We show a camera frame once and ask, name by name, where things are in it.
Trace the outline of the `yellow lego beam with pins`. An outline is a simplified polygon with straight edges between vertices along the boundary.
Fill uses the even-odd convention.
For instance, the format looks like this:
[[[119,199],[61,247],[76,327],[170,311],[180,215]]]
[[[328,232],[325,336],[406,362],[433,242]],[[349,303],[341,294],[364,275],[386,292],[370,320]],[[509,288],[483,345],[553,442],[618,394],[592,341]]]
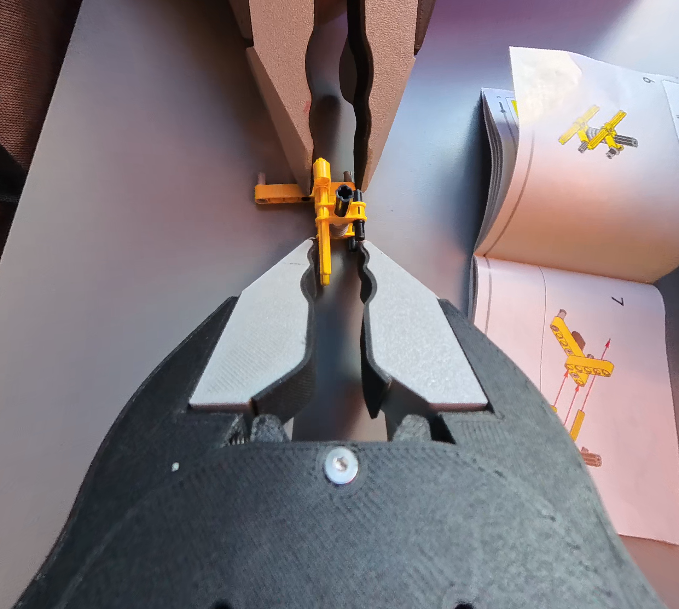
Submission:
[[[266,174],[259,172],[254,188],[254,200],[260,205],[314,203],[314,196],[305,194],[297,183],[267,183]]]

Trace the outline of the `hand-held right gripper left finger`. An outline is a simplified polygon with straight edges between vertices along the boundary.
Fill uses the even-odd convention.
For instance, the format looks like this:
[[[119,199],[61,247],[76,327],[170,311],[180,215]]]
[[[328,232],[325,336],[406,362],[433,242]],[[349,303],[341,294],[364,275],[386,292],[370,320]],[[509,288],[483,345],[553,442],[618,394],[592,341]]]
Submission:
[[[317,245],[303,241],[236,300],[189,404],[192,409],[294,418],[315,385]]]

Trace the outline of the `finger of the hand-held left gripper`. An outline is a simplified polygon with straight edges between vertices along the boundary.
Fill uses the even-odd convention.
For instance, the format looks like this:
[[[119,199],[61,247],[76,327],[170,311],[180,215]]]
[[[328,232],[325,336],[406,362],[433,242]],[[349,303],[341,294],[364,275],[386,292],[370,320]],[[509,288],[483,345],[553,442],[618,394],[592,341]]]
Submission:
[[[340,87],[354,109],[354,175],[367,187],[415,62],[418,0],[346,0]]]
[[[249,0],[253,45],[246,50],[286,160],[304,194],[311,189],[314,152],[306,73],[314,5],[314,0]]]

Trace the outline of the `open lego instruction booklet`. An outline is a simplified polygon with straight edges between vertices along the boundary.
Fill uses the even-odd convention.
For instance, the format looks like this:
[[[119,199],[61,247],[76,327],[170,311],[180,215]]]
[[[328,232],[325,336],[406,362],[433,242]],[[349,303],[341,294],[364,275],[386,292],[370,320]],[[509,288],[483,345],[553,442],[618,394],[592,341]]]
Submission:
[[[617,532],[678,544],[678,438],[655,283],[678,268],[678,78],[511,47],[483,88],[474,324],[539,388]]]

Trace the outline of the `yellow lego axle assembly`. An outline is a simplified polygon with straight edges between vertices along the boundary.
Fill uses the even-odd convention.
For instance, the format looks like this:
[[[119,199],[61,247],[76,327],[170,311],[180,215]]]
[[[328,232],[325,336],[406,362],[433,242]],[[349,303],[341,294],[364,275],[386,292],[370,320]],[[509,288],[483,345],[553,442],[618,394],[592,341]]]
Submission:
[[[350,251],[365,240],[366,206],[362,191],[352,182],[333,182],[328,161],[319,158],[312,165],[312,197],[316,213],[318,273],[320,284],[329,285],[331,240],[347,240]]]

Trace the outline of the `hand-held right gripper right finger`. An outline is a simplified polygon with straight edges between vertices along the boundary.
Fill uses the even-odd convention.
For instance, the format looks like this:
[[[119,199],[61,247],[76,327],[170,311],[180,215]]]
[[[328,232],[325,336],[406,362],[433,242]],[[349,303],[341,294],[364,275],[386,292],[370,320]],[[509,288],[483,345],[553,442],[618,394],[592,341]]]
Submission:
[[[361,377],[370,416],[486,409],[436,294],[369,241],[360,253]]]

